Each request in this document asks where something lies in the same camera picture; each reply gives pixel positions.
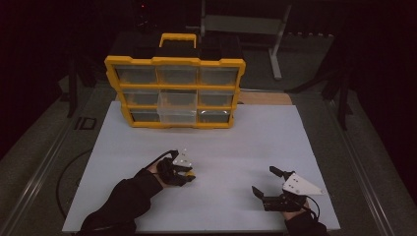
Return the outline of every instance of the black sleeve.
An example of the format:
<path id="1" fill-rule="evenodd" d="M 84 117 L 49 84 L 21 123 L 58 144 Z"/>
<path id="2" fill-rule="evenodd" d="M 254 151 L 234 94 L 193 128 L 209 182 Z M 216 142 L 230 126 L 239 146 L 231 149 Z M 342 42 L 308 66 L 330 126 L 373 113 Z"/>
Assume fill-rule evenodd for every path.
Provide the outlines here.
<path id="1" fill-rule="evenodd" d="M 303 212 L 290 220 L 285 220 L 291 236 L 328 236 L 328 229 L 315 221 L 308 212 Z"/>
<path id="2" fill-rule="evenodd" d="M 120 181 L 107 202 L 83 222 L 81 236 L 128 236 L 136 231 L 135 218 L 150 208 L 150 198 L 163 188 L 152 173 L 142 170 L 132 179 Z"/>

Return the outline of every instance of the plastic storage case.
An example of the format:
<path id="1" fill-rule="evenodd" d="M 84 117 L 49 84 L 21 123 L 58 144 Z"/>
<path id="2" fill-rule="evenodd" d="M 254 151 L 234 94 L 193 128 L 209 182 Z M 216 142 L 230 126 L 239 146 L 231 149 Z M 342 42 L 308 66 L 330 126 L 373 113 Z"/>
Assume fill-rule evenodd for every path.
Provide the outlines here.
<path id="1" fill-rule="evenodd" d="M 246 67 L 235 36 L 122 32 L 104 63 L 132 127 L 233 126 Z"/>

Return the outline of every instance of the metal frame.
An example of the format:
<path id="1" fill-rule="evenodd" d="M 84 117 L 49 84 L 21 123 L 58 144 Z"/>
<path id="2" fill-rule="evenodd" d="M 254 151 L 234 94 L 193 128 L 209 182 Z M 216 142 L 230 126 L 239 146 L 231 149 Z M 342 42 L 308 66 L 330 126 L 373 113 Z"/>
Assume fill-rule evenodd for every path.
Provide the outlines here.
<path id="1" fill-rule="evenodd" d="M 291 11 L 291 5 L 287 5 L 282 19 L 261 19 L 261 18 L 238 18 L 230 16 L 215 16 L 206 14 L 206 0 L 202 0 L 202 17 L 200 34 L 205 36 L 208 30 L 264 33 L 276 35 L 276 40 L 272 48 L 268 50 L 270 65 L 272 66 L 273 77 L 276 80 L 282 79 L 276 53 L 284 35 L 286 22 Z"/>

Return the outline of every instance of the cable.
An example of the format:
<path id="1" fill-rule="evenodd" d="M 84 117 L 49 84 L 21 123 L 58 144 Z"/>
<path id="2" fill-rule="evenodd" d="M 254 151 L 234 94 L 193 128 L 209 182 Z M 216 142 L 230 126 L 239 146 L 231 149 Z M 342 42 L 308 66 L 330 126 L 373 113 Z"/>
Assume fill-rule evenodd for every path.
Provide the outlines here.
<path id="1" fill-rule="evenodd" d="M 71 166 L 71 164 L 73 164 L 77 159 L 79 159 L 80 157 L 82 157 L 83 155 L 85 155 L 85 154 L 87 154 L 87 153 L 89 153 L 89 152 L 92 152 L 92 148 L 90 148 L 90 149 L 88 149 L 88 150 L 85 150 L 85 151 L 83 151 L 83 152 L 81 152 L 80 154 L 78 154 L 76 157 L 74 157 L 66 166 L 65 166 L 65 168 L 62 170 L 62 172 L 61 172 L 61 174 L 60 174 L 60 176 L 59 176 L 59 178 L 58 178 L 58 181 L 57 181 L 57 184 L 56 184 L 56 188 L 55 188 L 55 199 L 56 199 L 56 203 L 57 203 L 57 205 L 58 205 L 58 208 L 59 208 L 59 211 L 61 212 L 61 214 L 62 214 L 62 216 L 64 217 L 64 219 L 66 219 L 67 218 L 67 214 L 65 213 L 65 211 L 64 211 L 64 209 L 62 208 L 62 205 L 61 205 L 61 201 L 60 201 L 60 197 L 59 197 L 59 187 L 60 187 L 60 185 L 61 185 L 61 180 L 62 180 L 62 177 L 64 176 L 64 174 L 65 174 L 65 172 L 67 171 L 67 169 Z"/>
<path id="2" fill-rule="evenodd" d="M 313 219 L 314 219 L 316 222 L 318 222 L 318 221 L 319 221 L 319 217 L 320 217 L 320 207 L 319 207 L 319 205 L 317 204 L 317 202 L 316 202 L 314 199 L 312 199 L 312 198 L 311 198 L 311 197 L 309 197 L 309 196 L 306 196 L 306 197 L 307 197 L 307 198 L 309 198 L 311 201 L 313 201 L 313 203 L 315 203 L 315 204 L 316 204 L 317 209 L 318 209 L 318 213 L 317 213 L 317 214 L 316 214 L 314 211 L 312 211 L 310 208 L 305 207 L 305 206 L 302 206 L 302 205 L 300 205 L 299 203 L 297 203 L 296 201 L 294 201 L 294 200 L 292 200 L 292 199 L 288 199 L 288 200 L 289 200 L 289 201 L 291 201 L 292 203 L 294 203 L 294 204 L 298 205 L 300 208 L 304 209 L 306 212 L 308 212 L 308 213 L 312 214 L 312 215 L 313 215 Z"/>
<path id="3" fill-rule="evenodd" d="M 315 203 L 315 205 L 316 205 L 316 207 L 317 207 L 317 220 L 319 220 L 319 217 L 320 217 L 320 207 L 319 207 L 319 205 L 317 204 L 317 202 L 314 200 L 314 199 L 312 199 L 310 196 L 306 196 L 307 198 L 309 198 L 311 201 L 313 201 L 313 203 Z"/>

